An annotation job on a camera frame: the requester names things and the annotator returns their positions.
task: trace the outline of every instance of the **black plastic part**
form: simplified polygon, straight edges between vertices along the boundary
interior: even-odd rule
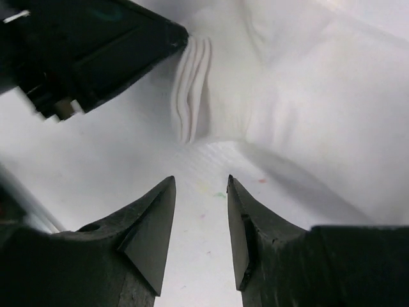
[[[128,0],[1,3],[30,12],[0,31],[19,50],[13,80],[46,117],[67,97],[85,112],[100,106],[188,41],[185,28]]]
[[[153,306],[162,286],[175,196],[169,177],[78,232],[47,235],[0,224],[1,306]]]
[[[233,177],[228,212],[244,307],[409,306],[409,228],[317,226],[305,231]]]

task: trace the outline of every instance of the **black mechanical arm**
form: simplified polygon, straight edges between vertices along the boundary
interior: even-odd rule
[[[64,120],[183,49],[186,29],[129,0],[0,0],[0,95],[16,86]]]

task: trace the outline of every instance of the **white surface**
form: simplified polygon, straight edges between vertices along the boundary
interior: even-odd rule
[[[204,6],[188,0],[140,3],[177,21]],[[155,306],[241,306],[222,196],[230,173],[301,227],[370,221],[310,175],[272,155],[233,143],[177,145],[169,110],[174,62],[86,116],[59,124],[34,115],[17,91],[3,95],[0,160],[70,230],[174,175],[176,212],[162,297]]]

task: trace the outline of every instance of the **white towel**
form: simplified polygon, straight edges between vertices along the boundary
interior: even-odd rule
[[[409,21],[396,15],[409,3],[388,1],[388,28],[347,0],[221,2],[187,23],[212,48],[193,38],[180,63],[179,140],[256,144],[379,223],[409,222]]]

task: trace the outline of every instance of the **fabric fold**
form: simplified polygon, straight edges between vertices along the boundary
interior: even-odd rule
[[[201,94],[210,62],[209,38],[189,38],[171,95],[172,123],[178,141],[191,143],[197,129]]]

